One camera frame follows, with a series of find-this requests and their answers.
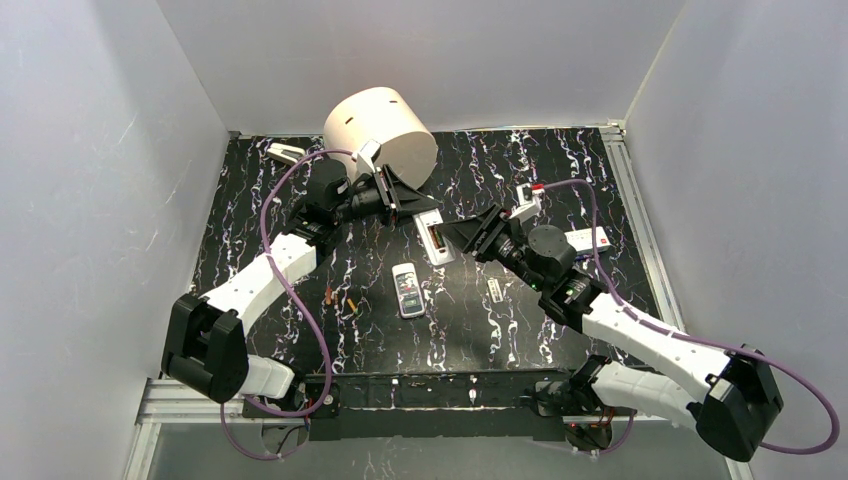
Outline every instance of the black marble table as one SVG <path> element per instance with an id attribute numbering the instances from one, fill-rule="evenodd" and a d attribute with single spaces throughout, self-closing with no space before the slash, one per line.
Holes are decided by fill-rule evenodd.
<path id="1" fill-rule="evenodd" d="M 600 132 L 593 128 L 436 133 L 439 157 L 422 191 L 442 200 L 446 221 L 472 216 L 492 202 L 512 207 L 515 186 L 583 178 L 595 186 L 600 224 L 612 248 L 602 258 L 622 296 L 657 315 L 624 206 L 612 175 Z M 319 149 L 320 137 L 240 138 L 227 150 L 209 214 L 193 291 L 204 292 L 227 281 L 261 251 L 259 211 L 282 164 L 265 155 L 272 142 Z M 279 232 L 292 200 L 304 191 L 307 167 L 285 186 L 270 212 L 272 235 Z M 589 196 L 562 189 L 544 197 L 534 224 L 563 230 L 589 226 Z M 415 264 L 426 297 L 424 316 L 398 315 L 391 268 Z M 592 261 L 583 268 L 594 272 Z M 487 280 L 505 290 L 492 303 Z M 327 287 L 340 301 L 324 303 Z M 376 220 L 345 227 L 335 255 L 296 285 L 318 320 L 330 346 L 333 370 L 340 372 L 428 372 L 485 369 L 577 367 L 589 353 L 631 363 L 627 354 L 547 319 L 537 307 L 538 293 L 499 264 L 478 264 L 462 257 L 432 267 L 414 225 L 390 230 Z M 361 310 L 351 312 L 347 299 Z M 307 372 L 321 367 L 318 343 L 287 295 L 277 300 L 248 332 L 251 353 L 274 356 Z"/>

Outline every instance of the gray floor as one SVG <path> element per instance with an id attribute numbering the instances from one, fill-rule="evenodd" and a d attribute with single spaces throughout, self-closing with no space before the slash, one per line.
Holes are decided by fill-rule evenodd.
<path id="1" fill-rule="evenodd" d="M 623 422 L 618 423 L 623 429 Z M 234 426 L 262 452 L 259 428 Z M 694 432 L 643 421 L 625 446 L 592 461 L 523 438 L 377 438 L 312 442 L 285 462 L 237 453 L 220 425 L 164 425 L 151 479 L 729 479 L 723 457 Z"/>

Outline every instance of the white wall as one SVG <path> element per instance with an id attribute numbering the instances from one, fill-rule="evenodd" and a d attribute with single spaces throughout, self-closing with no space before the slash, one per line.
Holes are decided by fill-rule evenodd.
<path id="1" fill-rule="evenodd" d="M 623 118 L 684 0 L 159 0 L 229 130 L 395 88 L 431 130 Z"/>
<path id="2" fill-rule="evenodd" d="M 628 143 L 684 318 L 747 341 L 820 386 L 848 419 L 848 4 L 693 0 L 628 122 Z M 811 395 L 779 378 L 767 440 L 827 435 Z M 836 479 L 823 455 L 760 450 L 758 479 Z"/>
<path id="3" fill-rule="evenodd" d="M 0 478 L 120 478 L 226 131 L 153 0 L 0 6 Z"/>

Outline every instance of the marble tabletop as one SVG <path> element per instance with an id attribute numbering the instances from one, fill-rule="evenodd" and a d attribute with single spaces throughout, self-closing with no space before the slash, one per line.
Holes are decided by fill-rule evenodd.
<path id="1" fill-rule="evenodd" d="M 462 131 L 435 133 L 436 168 L 421 190 L 443 201 L 446 221 L 473 216 L 493 202 L 516 204 L 515 186 L 583 178 L 595 186 L 600 224 L 612 248 L 602 262 L 622 296 L 656 316 L 647 274 L 624 205 L 594 128 Z M 202 293 L 227 281 L 261 251 L 259 211 L 286 167 L 265 155 L 272 142 L 307 150 L 321 137 L 251 137 L 230 141 L 201 244 L 192 291 Z M 279 232 L 292 200 L 304 191 L 307 167 L 284 186 L 269 217 Z M 562 189 L 544 197 L 542 214 L 530 223 L 563 230 L 589 225 L 589 196 Z M 426 298 L 426 312 L 401 319 L 392 266 L 412 262 Z M 592 261 L 581 266 L 594 272 Z M 504 301 L 492 303 L 487 280 L 496 278 Z M 339 301 L 325 305 L 327 287 Z M 546 318 L 539 294 L 499 264 L 468 256 L 432 267 L 414 225 L 382 227 L 376 220 L 345 226 L 343 242 L 323 265 L 296 285 L 319 321 L 340 372 L 432 372 L 580 366 L 590 353 L 635 363 L 625 352 Z M 351 299 L 360 310 L 354 315 Z M 247 333 L 248 350 L 290 362 L 306 372 L 321 367 L 318 343 L 287 295 L 278 299 Z"/>

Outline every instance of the cylindrical container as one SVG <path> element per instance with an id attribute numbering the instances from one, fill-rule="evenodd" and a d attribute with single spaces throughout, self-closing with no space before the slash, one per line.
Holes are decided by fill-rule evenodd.
<path id="1" fill-rule="evenodd" d="M 356 151 L 368 140 L 382 147 L 375 165 L 391 165 L 401 180 L 419 188 L 436 167 L 438 147 L 433 135 L 391 88 L 375 87 L 354 94 L 336 108 L 324 122 L 324 145 Z M 343 155 L 332 154 L 356 180 L 356 166 Z"/>

